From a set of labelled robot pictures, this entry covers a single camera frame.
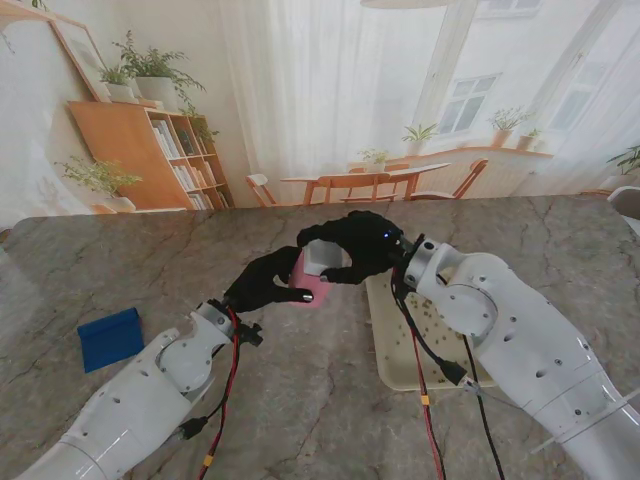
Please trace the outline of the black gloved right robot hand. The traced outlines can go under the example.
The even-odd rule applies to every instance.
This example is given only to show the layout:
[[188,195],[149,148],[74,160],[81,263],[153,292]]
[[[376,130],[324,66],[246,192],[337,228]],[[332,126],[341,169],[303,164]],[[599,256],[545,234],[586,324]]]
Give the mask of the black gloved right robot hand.
[[403,235],[399,227],[383,216],[355,210],[345,217],[301,230],[297,245],[305,247],[315,240],[338,245],[349,255],[351,265],[325,269],[321,276],[329,283],[357,285],[394,266],[404,255]]

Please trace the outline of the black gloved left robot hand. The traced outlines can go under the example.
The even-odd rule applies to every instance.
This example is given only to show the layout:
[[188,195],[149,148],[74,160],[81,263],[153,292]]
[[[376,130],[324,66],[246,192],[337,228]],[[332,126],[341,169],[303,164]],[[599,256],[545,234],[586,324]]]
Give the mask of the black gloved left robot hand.
[[235,313],[246,313],[272,303],[311,303],[310,290],[288,286],[301,251],[284,246],[251,261],[224,293],[227,304]]

